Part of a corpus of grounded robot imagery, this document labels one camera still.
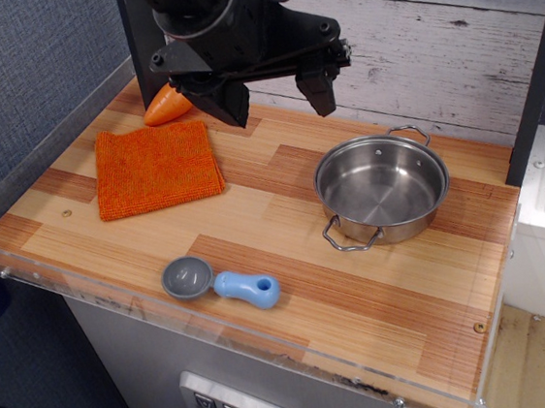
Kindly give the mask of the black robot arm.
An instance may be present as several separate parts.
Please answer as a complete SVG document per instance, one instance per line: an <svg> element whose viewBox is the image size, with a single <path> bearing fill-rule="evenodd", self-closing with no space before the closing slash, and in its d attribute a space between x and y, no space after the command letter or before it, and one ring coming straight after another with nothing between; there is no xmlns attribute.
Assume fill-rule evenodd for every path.
<svg viewBox="0 0 545 408"><path fill-rule="evenodd" d="M288 1L145 0L170 38L151 56L151 72L231 126L248 120L248 84L268 78L293 77L316 113L329 115L350 46L335 19L289 10Z"/></svg>

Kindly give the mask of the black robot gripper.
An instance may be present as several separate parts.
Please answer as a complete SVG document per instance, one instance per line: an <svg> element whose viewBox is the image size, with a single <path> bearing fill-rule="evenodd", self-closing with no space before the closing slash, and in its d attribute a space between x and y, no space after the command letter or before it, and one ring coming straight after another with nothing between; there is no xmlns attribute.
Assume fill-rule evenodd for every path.
<svg viewBox="0 0 545 408"><path fill-rule="evenodd" d="M290 0L146 0L169 43L149 67L176 90L196 84L293 75L313 54L319 67L300 68L296 85L320 116L337 107L333 81L350 64L350 49L330 17L295 12ZM226 82L183 95L198 110L229 126L245 128L249 89Z"/></svg>

